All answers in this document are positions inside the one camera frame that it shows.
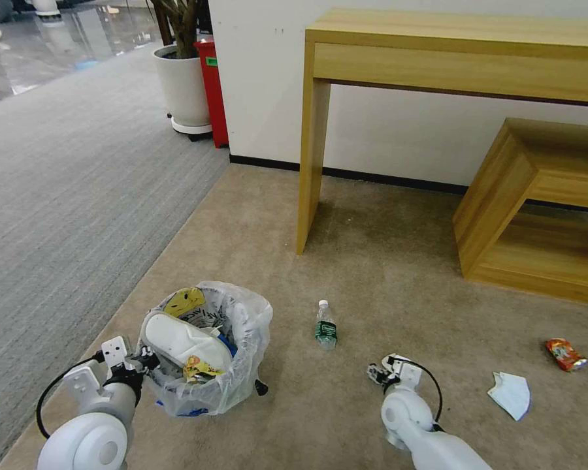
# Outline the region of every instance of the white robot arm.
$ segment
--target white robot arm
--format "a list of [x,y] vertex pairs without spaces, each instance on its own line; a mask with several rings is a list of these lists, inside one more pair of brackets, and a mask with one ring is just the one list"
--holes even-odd
[[412,453],[416,470],[492,470],[468,444],[442,431],[434,420],[429,406],[416,393],[421,375],[416,363],[390,354],[382,365],[383,369],[369,365],[368,376],[385,385],[381,418],[386,437],[393,446]]
[[[141,395],[142,379],[159,361],[149,348],[129,355],[122,336],[103,343],[105,363],[91,359],[63,376],[78,402],[79,415],[49,436],[37,470],[125,470],[124,458],[133,438],[131,422]],[[111,376],[107,379],[107,370]],[[41,402],[38,405],[40,431]]]

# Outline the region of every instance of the black baseboard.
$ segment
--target black baseboard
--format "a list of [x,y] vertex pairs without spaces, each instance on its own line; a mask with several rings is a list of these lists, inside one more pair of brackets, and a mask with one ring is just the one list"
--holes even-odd
[[[242,157],[239,155],[233,155],[232,153],[229,153],[229,161],[231,163],[240,163],[242,165],[262,166],[263,168],[276,168],[278,170],[288,171],[299,171],[300,168],[300,165],[294,162]],[[414,178],[402,178],[400,176],[380,175],[375,173],[355,172],[351,170],[343,170],[341,168],[325,167],[322,169],[322,174],[333,176],[335,178],[344,178],[345,180],[369,181],[371,183],[424,189],[426,191],[437,191],[439,193],[451,193],[456,195],[463,195],[468,190],[468,186],[464,185],[438,183],[437,181],[415,180]],[[527,204],[588,212],[588,208],[585,207],[569,206],[568,204],[558,204],[556,202],[547,202],[535,199],[527,199]]]

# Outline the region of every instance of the green label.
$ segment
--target green label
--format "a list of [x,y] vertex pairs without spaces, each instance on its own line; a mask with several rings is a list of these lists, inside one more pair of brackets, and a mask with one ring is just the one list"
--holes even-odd
[[338,329],[335,323],[319,321],[316,323],[316,338],[331,337],[338,339]]

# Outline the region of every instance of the plastic bag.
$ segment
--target plastic bag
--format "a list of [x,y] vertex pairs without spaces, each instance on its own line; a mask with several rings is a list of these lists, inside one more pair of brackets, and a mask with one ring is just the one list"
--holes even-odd
[[[198,304],[202,299],[189,299],[190,309],[175,316],[199,328],[219,326],[220,333],[237,348],[237,353],[224,374],[205,384],[187,383],[172,372],[175,368],[165,360],[160,368],[149,372],[146,383],[170,416],[219,415],[245,400],[255,390],[257,369],[270,339],[272,306],[264,297],[217,281],[203,281],[196,287],[202,292],[204,303]],[[179,292],[166,297],[149,313],[166,309]],[[138,351],[144,345],[142,338],[143,326]]]

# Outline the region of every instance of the white face mask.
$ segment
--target white face mask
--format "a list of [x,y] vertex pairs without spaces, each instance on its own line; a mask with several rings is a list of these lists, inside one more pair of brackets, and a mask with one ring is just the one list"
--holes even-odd
[[512,418],[520,421],[529,410],[531,397],[526,378],[505,372],[493,372],[493,374],[495,386],[488,390],[488,395]]

